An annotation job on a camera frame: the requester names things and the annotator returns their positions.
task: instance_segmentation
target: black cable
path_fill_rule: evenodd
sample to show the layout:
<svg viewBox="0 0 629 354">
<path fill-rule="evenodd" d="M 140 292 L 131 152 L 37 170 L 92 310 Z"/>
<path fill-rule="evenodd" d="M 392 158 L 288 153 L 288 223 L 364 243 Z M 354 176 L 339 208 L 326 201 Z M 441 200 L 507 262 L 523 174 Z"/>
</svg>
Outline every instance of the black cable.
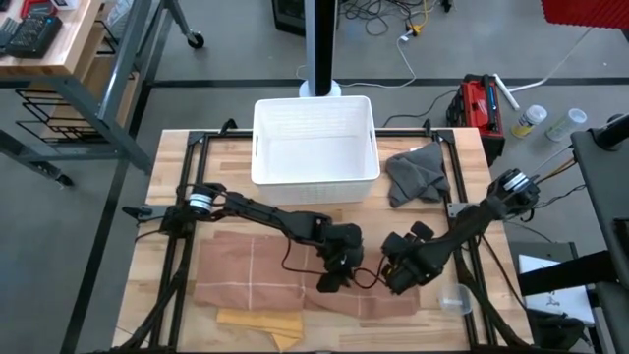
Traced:
<svg viewBox="0 0 629 354">
<path fill-rule="evenodd" d="M 140 240 L 141 238 L 144 238 L 144 237 L 146 237 L 146 236 L 148 236 L 148 235 L 152 235 L 152 234 L 157 233 L 157 232 L 159 232 L 159 229 L 157 229 L 157 230 L 152 230 L 152 231 L 148 231 L 148 232 L 145 232 L 145 233 L 144 233 L 144 234 L 142 234 L 142 235 L 138 235 L 138 237 L 136 237 L 136 242 L 138 242 L 138 240 Z"/>
<path fill-rule="evenodd" d="M 513 283 L 511 283 L 511 280 L 509 279 L 509 276 L 507 275 L 506 270 L 504 270 L 504 266 L 502 265 L 502 262 L 500 261 L 500 259 L 498 258 L 498 255 L 495 253 L 495 251 L 493 250 L 493 247 L 491 246 L 491 244 L 485 237 L 485 234 L 481 234 L 481 239 L 485 241 L 485 245 L 487 246 L 487 250 L 489 251 L 489 254 L 495 261 L 496 265 L 498 266 L 498 269 L 500 269 L 500 272 L 502 273 L 502 277 L 504 277 L 504 280 L 507 282 L 507 286 L 509 286 L 509 290 L 511 290 L 511 293 L 513 293 L 513 296 L 518 301 L 518 304 L 520 304 L 520 306 L 522 307 L 522 309 L 524 309 L 525 312 L 528 312 L 529 309 L 527 309 L 527 307 L 524 305 L 524 302 L 520 299 L 520 295 L 515 290 L 515 286 L 513 286 Z"/>
<path fill-rule="evenodd" d="M 566 193 L 566 194 L 564 194 L 564 195 L 557 196 L 557 197 L 552 197 L 552 198 L 551 198 L 551 199 L 549 199 L 547 202 L 539 203 L 539 204 L 537 204 L 537 205 L 533 206 L 533 209 L 540 209 L 540 208 L 543 208 L 543 207 L 548 207 L 548 206 L 550 206 L 551 204 L 553 204 L 553 203 L 555 203 L 555 202 L 557 202 L 557 201 L 559 201 L 559 200 L 561 200 L 561 199 L 564 199 L 564 198 L 566 198 L 566 197 L 570 196 L 572 193 L 577 192 L 577 191 L 584 190 L 585 188 L 586 188 L 586 185 L 585 185 L 585 184 L 579 185 L 579 186 L 577 186 L 577 187 L 575 187 L 575 188 L 571 189 L 570 191 L 568 191 L 568 193 Z"/>
<path fill-rule="evenodd" d="M 384 280 L 382 280 L 379 276 L 380 272 L 382 271 L 382 266 L 384 264 L 384 260 L 386 259 L 386 256 L 382 256 L 382 258 L 380 259 L 380 263 L 377 265 L 377 271 L 376 273 L 373 273 L 371 270 L 367 269 L 367 268 L 363 268 L 363 267 L 357 267 L 356 269 L 354 269 L 354 283 L 360 287 L 361 289 L 371 289 L 373 288 L 378 282 L 381 282 L 383 285 L 386 286 L 386 283 L 384 282 Z M 369 273 L 371 276 L 373 276 L 373 282 L 369 285 L 363 285 L 361 283 L 359 283 L 356 280 L 356 273 L 358 271 L 366 271 L 367 273 Z"/>
<path fill-rule="evenodd" d="M 542 237 L 543 239 L 545 239 L 546 241 L 548 241 L 549 243 L 555 243 L 554 241 L 550 240 L 550 238 L 548 238 L 546 235 L 542 234 L 540 231 L 534 229 L 533 227 L 529 227 L 527 225 L 523 225 L 523 224 L 519 224 L 517 222 L 513 222 L 513 221 L 509 221 L 509 220 L 505 220 L 505 223 L 511 224 L 511 225 L 516 225 L 518 227 L 522 227 L 525 230 L 529 230 L 535 234 L 537 234 L 538 236 Z"/>
<path fill-rule="evenodd" d="M 159 220 L 160 218 L 164 218 L 164 215 L 148 218 L 148 219 L 142 220 L 142 221 L 138 221 L 138 222 L 136 222 L 136 227 L 140 227 L 140 225 L 144 224 L 145 222 Z"/>
<path fill-rule="evenodd" d="M 291 239 L 287 238 L 287 240 L 288 240 L 288 247 L 286 248 L 286 254 L 284 255 L 284 259 L 282 260 L 282 268 L 284 270 L 294 271 L 294 272 L 304 273 L 304 274 L 325 275 L 325 273 L 320 272 L 320 271 L 313 271 L 313 270 L 306 270 L 306 269 L 295 269 L 295 268 L 287 267 L 285 265 L 286 264 L 286 259 L 288 259 L 288 255 L 291 253 L 291 245 L 293 244 Z"/>
<path fill-rule="evenodd" d="M 437 96 L 437 97 L 436 97 L 436 98 L 432 101 L 432 103 L 430 104 L 429 109 L 428 109 L 426 112 L 424 112 L 424 113 L 420 113 L 420 114 L 395 114 L 395 115 L 392 115 L 392 116 L 388 117 L 388 118 L 384 121 L 384 124 L 382 124 L 382 128 L 386 128 L 386 126 L 389 124 L 389 122 L 390 122 L 392 119 L 395 119 L 395 118 L 416 118 L 416 119 L 418 119 L 418 118 L 422 118 L 422 117 L 424 117 L 424 116 L 428 115 L 428 114 L 432 111 L 432 109 L 434 108 L 434 105 L 436 104 L 436 102 L 437 102 L 440 98 L 445 97 L 446 95 L 448 95 L 448 94 L 450 94 L 450 93 L 454 93 L 454 92 L 456 92 L 456 91 L 457 91 L 457 89 L 452 89 L 452 90 L 450 90 L 450 91 L 448 91 L 448 92 L 444 92 L 444 93 L 440 94 L 439 96 Z"/>
<path fill-rule="evenodd" d="M 552 174 L 552 175 L 550 175 L 550 176 L 543 177 L 540 181 L 536 182 L 536 184 L 537 184 L 537 185 L 540 185 L 541 183 L 543 183 L 543 182 L 545 182 L 545 181 L 549 180 L 550 178 L 556 177 L 556 176 L 558 176 L 558 175 L 562 174 L 563 172 L 565 172 L 565 171 L 569 170 L 570 168 L 572 168 L 572 167 L 573 167 L 574 165 L 576 165 L 576 164 L 577 164 L 577 162 L 576 162 L 576 161 L 575 161 L 575 162 L 572 162 L 570 165 L 566 166 L 566 167 L 565 167 L 564 169 L 562 169 L 561 171 L 559 171 L 559 172 L 557 172 L 557 173 L 555 173 L 555 174 Z"/>
<path fill-rule="evenodd" d="M 383 2 L 394 5 L 395 8 L 384 8 Z M 411 26 L 413 25 L 412 18 L 419 15 L 420 13 L 413 14 L 412 9 L 418 6 L 423 5 L 424 3 L 420 1 L 417 4 L 407 3 L 400 0 L 370 0 L 361 5 L 359 5 L 359 0 L 354 0 L 352 2 L 346 2 L 342 5 L 344 12 L 340 14 L 345 16 L 347 20 L 365 20 L 365 32 L 371 36 L 380 36 L 389 31 L 389 24 L 384 20 L 385 16 L 395 16 L 400 18 L 398 15 L 398 8 L 402 9 L 406 12 L 404 15 L 404 22 L 408 22 Z M 381 31 L 372 31 L 371 24 L 373 21 L 379 21 L 384 25 L 384 29 Z"/>
</svg>

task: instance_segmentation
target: red tool box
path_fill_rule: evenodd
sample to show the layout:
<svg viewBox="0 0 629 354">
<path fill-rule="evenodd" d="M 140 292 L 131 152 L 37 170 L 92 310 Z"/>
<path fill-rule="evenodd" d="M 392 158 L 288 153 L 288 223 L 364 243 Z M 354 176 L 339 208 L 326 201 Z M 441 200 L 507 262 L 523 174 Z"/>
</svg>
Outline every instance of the red tool box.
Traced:
<svg viewBox="0 0 629 354">
<path fill-rule="evenodd" d="M 495 77 L 468 74 L 445 112 L 448 127 L 476 127 L 487 164 L 502 155 L 504 135 Z"/>
</svg>

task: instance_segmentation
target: concrete floor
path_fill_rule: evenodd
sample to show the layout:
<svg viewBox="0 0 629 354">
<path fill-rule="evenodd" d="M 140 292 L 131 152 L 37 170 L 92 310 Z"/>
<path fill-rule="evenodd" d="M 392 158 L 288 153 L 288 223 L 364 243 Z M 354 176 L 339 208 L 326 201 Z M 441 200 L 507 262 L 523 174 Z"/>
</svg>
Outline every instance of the concrete floor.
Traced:
<svg viewBox="0 0 629 354">
<path fill-rule="evenodd" d="M 458 11 L 430 13 L 429 24 L 417 39 L 404 45 L 420 78 L 462 78 L 467 73 L 494 73 L 505 78 L 544 76 L 585 30 L 553 26 L 543 19 L 537 1 L 457 1 Z M 193 28 L 201 30 L 207 49 L 193 52 L 173 26 L 159 79 L 292 79 L 305 62 L 304 40 L 277 31 L 270 1 L 188 0 L 182 2 Z M 395 49 L 402 21 L 386 18 L 388 33 L 365 34 L 360 20 L 341 20 L 336 40 L 337 78 L 408 78 Z M 593 30 L 557 77 L 629 76 L 629 43 L 618 30 Z M 419 113 L 434 97 L 453 89 L 347 88 L 372 100 L 376 126 L 397 113 Z M 155 89 L 151 94 L 138 142 L 154 154 L 162 129 L 218 128 L 227 118 L 251 127 L 254 104 L 261 98 L 296 96 L 297 88 Z M 523 107 L 541 104 L 550 117 L 526 140 L 507 135 L 505 154 L 493 165 L 494 176 L 504 169 L 534 170 L 568 145 L 552 144 L 543 128 L 567 109 L 579 107 L 589 115 L 586 127 L 599 126 L 609 116 L 628 110 L 628 87 L 547 87 L 517 93 Z M 449 98 L 430 114 L 444 125 Z M 502 117 L 510 126 L 518 117 L 502 100 Z M 33 138 L 13 122 L 27 118 L 17 96 L 0 90 L 0 128 L 26 142 Z M 422 122 L 401 119 L 391 126 L 414 127 Z M 567 158 L 559 156 L 541 173 Z M 50 353 L 60 347 L 69 320 L 94 232 L 111 183 L 115 162 L 58 163 L 76 182 L 72 190 L 58 187 L 0 155 L 0 346 L 7 353 Z M 577 168 L 543 185 L 543 200 L 582 184 Z M 143 202 L 147 176 L 130 168 L 119 206 Z M 581 254 L 604 248 L 587 192 L 576 193 L 541 212 L 528 225 L 553 240 L 574 241 Z M 539 241 L 519 227 L 507 225 L 511 241 Z M 134 222 L 118 214 L 110 234 L 92 298 L 80 351 L 104 349 L 111 342 L 124 283 L 133 252 Z"/>
</svg>

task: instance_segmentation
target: red case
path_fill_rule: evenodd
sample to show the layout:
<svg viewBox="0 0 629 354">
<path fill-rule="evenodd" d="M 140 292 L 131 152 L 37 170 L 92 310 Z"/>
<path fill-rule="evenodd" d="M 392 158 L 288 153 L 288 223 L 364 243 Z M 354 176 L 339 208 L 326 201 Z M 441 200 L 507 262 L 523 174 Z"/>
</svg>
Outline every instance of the red case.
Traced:
<svg viewBox="0 0 629 354">
<path fill-rule="evenodd" d="M 489 112 L 487 104 L 489 97 L 486 94 L 486 88 L 481 82 L 482 77 L 468 75 L 461 83 L 461 89 L 463 92 L 463 104 L 466 112 L 466 126 L 477 127 L 482 136 L 494 136 L 502 137 L 502 122 L 500 119 L 500 107 L 498 106 L 497 99 L 497 86 L 495 85 L 495 78 L 490 77 L 489 85 L 493 89 L 496 110 L 493 112 L 495 115 L 495 128 L 489 127 Z"/>
<path fill-rule="evenodd" d="M 41 4 L 41 3 L 48 3 L 50 5 L 51 10 L 48 15 L 57 14 L 57 8 L 54 5 L 52 5 L 50 0 L 24 0 L 24 3 L 22 4 L 22 10 L 20 10 L 20 17 L 24 19 L 26 16 L 29 15 L 30 7 L 32 5 Z"/>
<path fill-rule="evenodd" d="M 542 0 L 542 8 L 551 24 L 629 29 L 627 0 Z"/>
</svg>

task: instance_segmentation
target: wooden table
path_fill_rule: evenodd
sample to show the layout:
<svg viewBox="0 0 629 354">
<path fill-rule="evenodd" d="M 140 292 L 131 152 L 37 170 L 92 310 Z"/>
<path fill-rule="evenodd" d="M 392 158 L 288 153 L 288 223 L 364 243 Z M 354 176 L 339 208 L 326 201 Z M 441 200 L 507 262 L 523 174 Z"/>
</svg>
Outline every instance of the wooden table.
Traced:
<svg viewBox="0 0 629 354">
<path fill-rule="evenodd" d="M 478 202 L 486 195 L 491 182 L 486 165 L 481 139 L 476 129 L 455 129 L 457 149 L 470 202 Z M 146 203 L 149 205 L 172 205 L 175 188 L 179 183 L 186 140 L 189 131 L 164 131 L 162 133 L 155 166 L 148 187 Z M 380 163 L 391 155 L 420 147 L 429 139 L 378 138 Z M 448 179 L 454 181 L 448 153 L 444 154 Z M 205 181 L 223 183 L 229 190 L 240 192 L 251 198 L 257 197 L 257 188 L 250 177 L 251 142 L 247 140 L 214 141 L 210 146 Z M 366 249 L 379 249 L 391 231 L 404 234 L 416 220 L 430 226 L 436 235 L 447 230 L 443 204 L 424 204 L 412 201 L 398 209 L 391 209 L 387 200 L 389 178 L 384 171 L 376 180 L 372 194 L 360 204 L 315 205 L 285 207 L 287 210 L 307 209 L 331 215 L 336 222 L 354 222 L 361 226 Z M 456 194 L 451 183 L 453 199 Z M 156 221 L 144 225 L 140 233 L 156 229 Z M 216 308 L 201 307 L 192 300 L 192 291 L 197 278 L 197 250 L 202 239 L 211 238 L 216 230 L 245 233 L 277 233 L 272 229 L 230 218 L 217 223 L 199 223 L 195 250 L 189 277 L 182 330 L 178 350 L 180 351 L 274 351 L 270 337 L 254 330 L 218 325 L 215 322 Z M 494 222 L 486 237 L 496 250 L 511 281 L 517 284 L 509 246 L 502 224 Z M 164 251 L 167 239 L 163 235 L 152 235 L 137 243 L 122 309 L 118 320 L 114 345 L 119 345 L 142 322 L 155 303 Z M 483 269 L 489 298 L 508 324 L 523 339 L 531 342 L 529 323 L 524 311 L 509 292 L 506 282 L 487 252 L 480 246 Z M 295 351 L 342 350 L 342 351 L 429 351 L 465 350 L 468 339 L 461 317 L 447 315 L 439 309 L 437 293 L 446 283 L 456 281 L 454 264 L 450 259 L 443 275 L 422 288 L 409 291 L 420 292 L 420 310 L 410 317 L 395 317 L 377 321 L 357 320 L 345 315 L 304 311 L 306 324 L 305 339 L 292 348 Z M 483 324 L 478 304 L 475 308 L 477 329 L 482 342 L 485 341 Z M 167 333 L 169 312 L 165 316 Z"/>
<path fill-rule="evenodd" d="M 0 13 L 0 24 L 7 17 L 19 21 L 24 2 L 13 0 L 7 12 Z M 63 26 L 42 59 L 0 58 L 0 76 L 72 75 L 86 44 L 102 0 L 81 0 L 76 10 L 59 11 Z"/>
<path fill-rule="evenodd" d="M 24 0 L 13 0 L 8 11 L 0 13 L 0 24 L 7 18 L 20 22 L 23 4 Z M 128 158 L 150 172 L 152 160 L 128 134 L 126 119 L 141 76 L 136 69 L 154 62 L 161 50 L 150 55 L 152 42 L 147 42 L 143 53 L 138 52 L 143 37 L 154 41 L 155 31 L 143 35 L 151 16 L 150 2 L 134 5 L 125 27 L 126 33 L 132 34 L 120 40 L 109 38 L 116 56 L 99 54 L 106 29 L 97 20 L 106 18 L 112 3 L 80 0 L 77 9 L 57 12 L 63 26 L 43 58 L 0 57 L 0 81 L 19 87 L 16 93 L 30 113 L 16 124 L 40 140 L 26 145 L 0 130 L 0 153 L 66 186 L 73 184 L 70 177 L 49 161 Z M 156 23 L 161 17 L 153 19 Z M 20 88 L 24 82 L 29 86 Z M 53 149 L 42 149 L 44 144 Z"/>
</svg>

